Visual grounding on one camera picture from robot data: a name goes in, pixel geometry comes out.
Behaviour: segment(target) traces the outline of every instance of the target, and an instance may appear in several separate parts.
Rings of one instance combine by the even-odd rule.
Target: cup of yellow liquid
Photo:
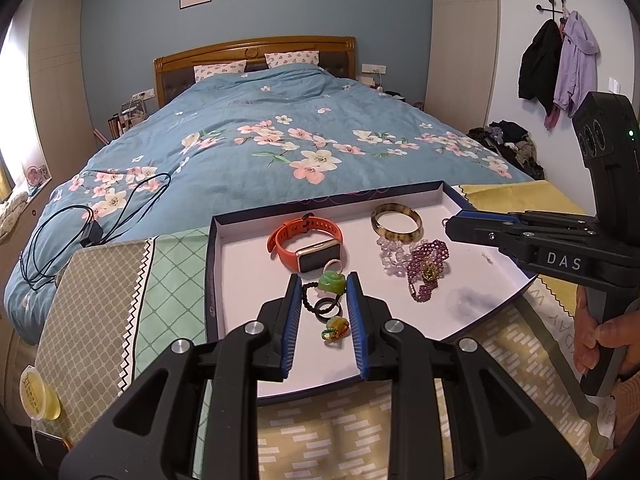
[[[31,420],[56,420],[60,416],[58,396],[33,366],[27,366],[20,376],[20,400]]]

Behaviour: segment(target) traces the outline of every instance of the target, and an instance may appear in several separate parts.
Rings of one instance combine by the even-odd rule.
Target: lavender hooded jacket
[[[587,93],[598,89],[599,48],[589,25],[575,10],[566,20],[564,34],[554,103],[572,117]]]

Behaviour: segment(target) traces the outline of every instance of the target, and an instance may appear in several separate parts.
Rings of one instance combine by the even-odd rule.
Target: wardrobe door
[[[486,124],[498,47],[499,0],[433,0],[425,111],[467,133]]]

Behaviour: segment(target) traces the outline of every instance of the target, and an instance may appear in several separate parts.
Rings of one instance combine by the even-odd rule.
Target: polka dot pillow
[[[196,75],[196,83],[207,77],[219,74],[241,74],[244,72],[246,60],[236,61],[233,63],[223,63],[219,65],[198,65],[193,67]]]
[[[265,54],[269,68],[293,63],[308,63],[318,65],[319,52],[317,50],[304,50],[302,52],[281,52],[279,54]]]

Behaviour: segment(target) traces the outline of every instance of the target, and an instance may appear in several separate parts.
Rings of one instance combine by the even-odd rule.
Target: orange watch strap
[[[284,222],[284,224],[278,227],[267,240],[267,250],[272,253],[273,250],[276,249],[284,266],[294,272],[300,272],[296,253],[287,251],[282,246],[282,243],[286,240],[291,240],[296,235],[301,235],[311,230],[327,233],[342,243],[342,232],[335,223],[325,218],[305,215],[302,218],[296,218],[290,222]]]

